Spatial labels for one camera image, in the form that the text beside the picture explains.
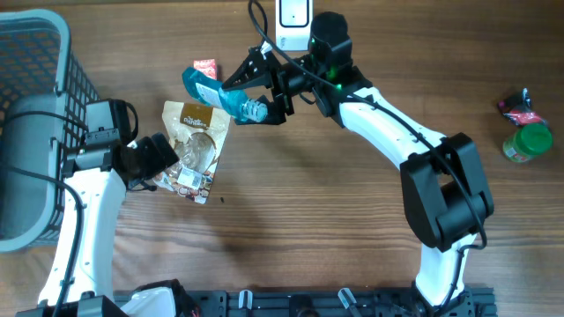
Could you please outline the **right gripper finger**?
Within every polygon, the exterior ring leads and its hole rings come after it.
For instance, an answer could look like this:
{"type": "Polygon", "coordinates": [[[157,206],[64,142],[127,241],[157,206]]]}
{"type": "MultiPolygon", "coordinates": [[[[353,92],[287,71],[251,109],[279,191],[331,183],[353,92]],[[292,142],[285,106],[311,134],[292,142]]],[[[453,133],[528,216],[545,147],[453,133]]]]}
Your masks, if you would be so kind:
{"type": "Polygon", "coordinates": [[[255,122],[252,120],[234,120],[236,125],[280,125],[286,122],[286,114],[279,110],[273,101],[269,101],[265,95],[258,98],[258,101],[264,103],[267,106],[268,114],[265,119],[261,122],[255,122]]]}
{"type": "Polygon", "coordinates": [[[271,85],[270,65],[259,47],[249,49],[249,55],[234,74],[221,86],[225,92],[271,85]]]}

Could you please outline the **blue mouthwash bottle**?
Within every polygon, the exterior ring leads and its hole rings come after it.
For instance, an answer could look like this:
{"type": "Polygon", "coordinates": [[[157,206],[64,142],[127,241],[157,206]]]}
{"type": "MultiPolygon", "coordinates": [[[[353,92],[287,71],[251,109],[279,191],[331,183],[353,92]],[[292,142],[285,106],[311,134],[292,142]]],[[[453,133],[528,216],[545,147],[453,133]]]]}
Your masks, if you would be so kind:
{"type": "Polygon", "coordinates": [[[193,99],[222,109],[240,122],[263,122],[268,115],[268,107],[263,102],[249,98],[241,90],[226,92],[221,82],[193,67],[182,73],[182,81],[193,99]]]}

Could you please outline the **small red white carton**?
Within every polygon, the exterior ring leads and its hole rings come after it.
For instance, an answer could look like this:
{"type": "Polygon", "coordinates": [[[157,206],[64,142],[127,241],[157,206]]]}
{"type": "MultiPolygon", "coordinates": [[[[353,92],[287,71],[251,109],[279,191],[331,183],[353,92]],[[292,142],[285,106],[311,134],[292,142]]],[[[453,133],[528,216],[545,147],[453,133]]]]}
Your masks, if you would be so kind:
{"type": "Polygon", "coordinates": [[[218,68],[216,61],[214,59],[206,60],[195,60],[193,62],[193,67],[196,70],[204,73],[207,77],[217,80],[218,79],[218,68]]]}

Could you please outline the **brown white snack pouch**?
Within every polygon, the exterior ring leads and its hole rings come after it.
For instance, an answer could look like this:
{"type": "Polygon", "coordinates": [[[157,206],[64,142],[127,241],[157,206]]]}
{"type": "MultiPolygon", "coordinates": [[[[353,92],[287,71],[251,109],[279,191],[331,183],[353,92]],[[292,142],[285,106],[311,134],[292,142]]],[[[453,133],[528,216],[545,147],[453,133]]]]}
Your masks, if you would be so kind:
{"type": "Polygon", "coordinates": [[[202,104],[167,101],[162,120],[179,161],[157,174],[153,181],[195,203],[206,203],[231,116],[202,104]]]}

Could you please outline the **black red snack packet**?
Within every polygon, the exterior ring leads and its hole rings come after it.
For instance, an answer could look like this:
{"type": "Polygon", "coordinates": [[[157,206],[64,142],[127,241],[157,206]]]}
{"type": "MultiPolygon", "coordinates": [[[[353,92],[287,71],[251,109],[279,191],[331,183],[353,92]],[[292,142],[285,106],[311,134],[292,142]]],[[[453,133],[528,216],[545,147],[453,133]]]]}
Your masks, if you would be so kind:
{"type": "Polygon", "coordinates": [[[527,88],[509,95],[497,103],[501,115],[517,127],[538,123],[548,126],[547,120],[532,109],[531,97],[527,88]]]}

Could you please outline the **green lid jar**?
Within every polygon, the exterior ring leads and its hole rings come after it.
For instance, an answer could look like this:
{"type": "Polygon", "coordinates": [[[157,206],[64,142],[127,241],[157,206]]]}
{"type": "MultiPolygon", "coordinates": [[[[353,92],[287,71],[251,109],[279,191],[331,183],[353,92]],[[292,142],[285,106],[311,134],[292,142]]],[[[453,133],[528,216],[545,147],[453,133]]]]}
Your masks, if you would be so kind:
{"type": "Polygon", "coordinates": [[[549,151],[553,135],[547,126],[532,123],[520,128],[502,146],[505,156],[516,163],[524,163],[549,151]]]}

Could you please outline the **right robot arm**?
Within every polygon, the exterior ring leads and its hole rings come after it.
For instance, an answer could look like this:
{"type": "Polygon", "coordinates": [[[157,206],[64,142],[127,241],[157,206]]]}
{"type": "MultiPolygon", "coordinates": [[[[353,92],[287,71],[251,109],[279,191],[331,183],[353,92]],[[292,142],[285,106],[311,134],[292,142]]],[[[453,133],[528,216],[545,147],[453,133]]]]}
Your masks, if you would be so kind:
{"type": "Polygon", "coordinates": [[[271,90],[268,124],[285,122],[293,97],[310,92],[323,116],[382,153],[400,172],[405,218],[422,244],[413,311],[442,316],[454,309],[464,295],[466,256],[486,247],[484,223],[494,212],[475,143],[464,133],[427,129],[393,107],[354,65],[343,15],[314,16],[308,53],[298,58],[277,47],[264,26],[256,30],[263,45],[250,49],[224,90],[271,90]]]}

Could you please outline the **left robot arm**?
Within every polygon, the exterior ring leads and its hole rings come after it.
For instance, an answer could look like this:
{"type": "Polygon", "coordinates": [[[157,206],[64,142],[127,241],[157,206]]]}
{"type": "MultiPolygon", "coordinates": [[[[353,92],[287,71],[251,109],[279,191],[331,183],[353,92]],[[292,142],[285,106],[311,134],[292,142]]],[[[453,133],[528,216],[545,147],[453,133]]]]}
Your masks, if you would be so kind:
{"type": "Polygon", "coordinates": [[[85,133],[70,149],[54,185],[64,192],[56,255],[38,305],[26,316],[120,314],[114,302],[115,227],[127,192],[178,162],[161,133],[137,138],[138,115],[124,100],[86,106],[85,133]]]}

